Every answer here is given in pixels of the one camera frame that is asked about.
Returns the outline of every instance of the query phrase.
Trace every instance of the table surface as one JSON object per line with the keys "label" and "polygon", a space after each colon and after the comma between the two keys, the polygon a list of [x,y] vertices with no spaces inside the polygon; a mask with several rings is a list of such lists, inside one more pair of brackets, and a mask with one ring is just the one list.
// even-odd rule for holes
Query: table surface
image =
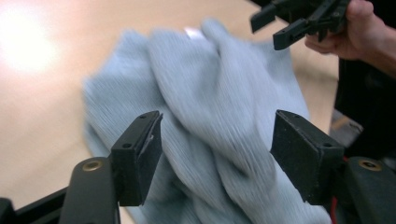
{"label": "table surface", "polygon": [[[0,1],[0,196],[15,208],[68,185],[88,159],[83,137],[82,80],[92,76],[126,29],[199,27],[220,20],[233,35],[271,38],[274,22],[253,35],[246,0]],[[294,71],[311,113],[327,132],[336,90],[336,58],[291,47]],[[122,223],[133,223],[122,212]]]}

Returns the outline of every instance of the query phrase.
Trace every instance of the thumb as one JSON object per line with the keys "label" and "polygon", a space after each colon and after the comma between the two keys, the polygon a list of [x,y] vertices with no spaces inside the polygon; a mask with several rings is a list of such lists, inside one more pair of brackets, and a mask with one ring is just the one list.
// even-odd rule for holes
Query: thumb
{"label": "thumb", "polygon": [[351,0],[346,9],[346,18],[349,21],[367,20],[374,15],[374,6],[365,0]]}

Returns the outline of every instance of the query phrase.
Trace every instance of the white tag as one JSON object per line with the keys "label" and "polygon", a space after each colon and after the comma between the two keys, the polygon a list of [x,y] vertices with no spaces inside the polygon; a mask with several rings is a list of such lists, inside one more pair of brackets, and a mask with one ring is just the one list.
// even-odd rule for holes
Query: white tag
{"label": "white tag", "polygon": [[190,39],[206,39],[204,34],[198,29],[186,27],[184,28],[184,31]]}

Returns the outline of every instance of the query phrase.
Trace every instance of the black robotic claw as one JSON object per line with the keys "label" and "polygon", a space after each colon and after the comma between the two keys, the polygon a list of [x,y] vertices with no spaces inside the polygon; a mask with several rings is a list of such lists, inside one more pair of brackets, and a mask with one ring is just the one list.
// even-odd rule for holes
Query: black robotic claw
{"label": "black robotic claw", "polygon": [[254,0],[262,10],[250,18],[251,29],[255,33],[279,17],[290,25],[274,34],[275,49],[285,49],[305,35],[318,34],[321,41],[328,31],[336,33],[344,26],[349,1]]}

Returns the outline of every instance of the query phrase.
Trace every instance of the blue-gray towel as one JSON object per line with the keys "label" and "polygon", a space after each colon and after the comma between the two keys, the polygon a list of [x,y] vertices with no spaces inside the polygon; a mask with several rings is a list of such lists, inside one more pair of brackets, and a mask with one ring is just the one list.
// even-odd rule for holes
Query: blue-gray towel
{"label": "blue-gray towel", "polygon": [[107,156],[140,114],[163,113],[163,155],[145,204],[129,208],[135,222],[331,223],[269,153],[277,109],[308,119],[290,52],[238,39],[212,19],[201,31],[126,32],[85,80],[94,156]]}

